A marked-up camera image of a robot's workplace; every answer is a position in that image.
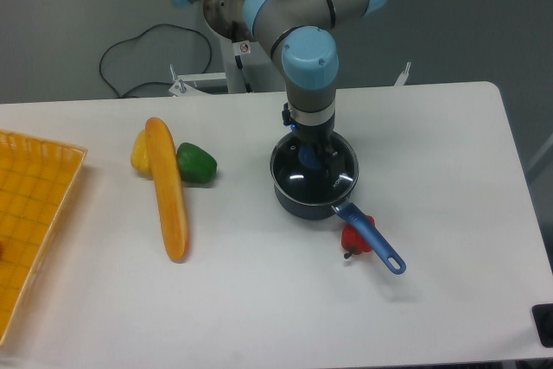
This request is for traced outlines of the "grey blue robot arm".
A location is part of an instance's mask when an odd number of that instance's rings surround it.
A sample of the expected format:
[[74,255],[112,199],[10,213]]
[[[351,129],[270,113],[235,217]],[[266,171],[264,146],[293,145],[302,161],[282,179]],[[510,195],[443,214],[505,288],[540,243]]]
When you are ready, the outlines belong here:
[[[200,0],[172,0],[192,4]],[[387,0],[241,0],[242,21],[282,75],[283,122],[306,145],[306,167],[334,166],[331,143],[339,57],[331,30],[382,8]]]

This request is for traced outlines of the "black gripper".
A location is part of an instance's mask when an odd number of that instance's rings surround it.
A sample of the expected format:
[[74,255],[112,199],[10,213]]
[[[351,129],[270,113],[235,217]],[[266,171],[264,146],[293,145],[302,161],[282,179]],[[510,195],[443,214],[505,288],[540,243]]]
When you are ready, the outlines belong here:
[[286,102],[283,105],[282,118],[283,124],[290,127],[298,139],[305,143],[313,143],[315,169],[327,169],[330,177],[339,177],[344,172],[344,156],[331,142],[326,142],[334,131],[334,102],[323,110],[315,112],[300,111],[290,102]]

